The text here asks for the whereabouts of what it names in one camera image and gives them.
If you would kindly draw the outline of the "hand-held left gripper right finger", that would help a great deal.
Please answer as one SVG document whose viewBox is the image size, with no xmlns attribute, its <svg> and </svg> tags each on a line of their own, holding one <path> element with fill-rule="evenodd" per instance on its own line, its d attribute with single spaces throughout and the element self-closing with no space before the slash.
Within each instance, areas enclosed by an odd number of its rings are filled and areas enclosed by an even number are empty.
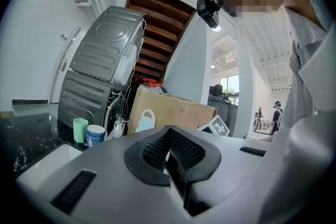
<svg viewBox="0 0 336 224">
<path fill-rule="evenodd" d="M 271 143 L 170 127 L 171 152 L 185 172 L 181 223 L 258 223 L 266 191 L 258 165 Z"/>
</svg>

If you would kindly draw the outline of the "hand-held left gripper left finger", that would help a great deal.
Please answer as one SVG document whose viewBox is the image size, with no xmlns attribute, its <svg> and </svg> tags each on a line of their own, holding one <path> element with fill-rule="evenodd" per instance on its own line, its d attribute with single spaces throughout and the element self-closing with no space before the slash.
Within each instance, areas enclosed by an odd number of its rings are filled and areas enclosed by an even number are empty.
<svg viewBox="0 0 336 224">
<path fill-rule="evenodd" d="M 16 179 L 29 203 L 51 223 L 181 223 L 187 217 L 170 186 L 148 185 L 127 168 L 135 142 L 160 129 L 114 138 L 67 163 L 61 150 L 44 156 Z"/>
</svg>

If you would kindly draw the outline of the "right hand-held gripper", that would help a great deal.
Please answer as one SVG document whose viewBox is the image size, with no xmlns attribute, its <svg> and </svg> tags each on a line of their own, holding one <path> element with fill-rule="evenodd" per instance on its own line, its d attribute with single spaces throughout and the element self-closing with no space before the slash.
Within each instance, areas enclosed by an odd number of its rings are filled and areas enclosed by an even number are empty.
<svg viewBox="0 0 336 224">
<path fill-rule="evenodd" d="M 209 122 L 200 126 L 197 130 L 220 136 L 228 136 L 230 133 L 229 128 L 219 115 L 213 117 Z"/>
</svg>

